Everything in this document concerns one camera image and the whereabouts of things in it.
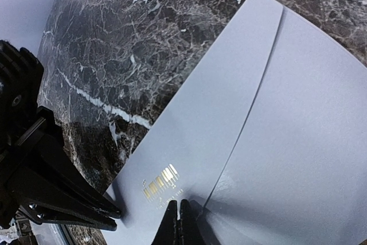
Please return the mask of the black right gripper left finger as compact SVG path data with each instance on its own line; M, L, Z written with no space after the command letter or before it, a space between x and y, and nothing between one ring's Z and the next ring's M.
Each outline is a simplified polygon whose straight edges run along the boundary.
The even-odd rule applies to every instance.
M168 203L152 245L177 245L178 241L177 201Z

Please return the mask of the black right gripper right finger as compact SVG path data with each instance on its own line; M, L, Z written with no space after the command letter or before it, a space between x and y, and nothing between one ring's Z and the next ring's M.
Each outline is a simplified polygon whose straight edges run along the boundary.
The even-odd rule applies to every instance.
M205 245L192 208L187 199L180 203L179 210L179 244L180 245Z

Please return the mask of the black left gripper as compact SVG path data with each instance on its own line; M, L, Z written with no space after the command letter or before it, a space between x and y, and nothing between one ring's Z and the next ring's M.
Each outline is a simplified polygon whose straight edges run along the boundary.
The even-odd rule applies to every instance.
M121 211L83 178L64 150L54 113L39 107L29 120L14 116L1 127L1 227L16 211L34 223L117 229ZM10 179L17 172L17 198Z

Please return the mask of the grey paper envelope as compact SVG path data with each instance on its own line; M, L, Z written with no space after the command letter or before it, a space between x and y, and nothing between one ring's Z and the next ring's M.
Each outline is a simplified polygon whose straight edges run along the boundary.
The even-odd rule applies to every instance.
M108 244L151 244L171 200L209 244L366 239L366 68L276 0L246 0L108 188Z

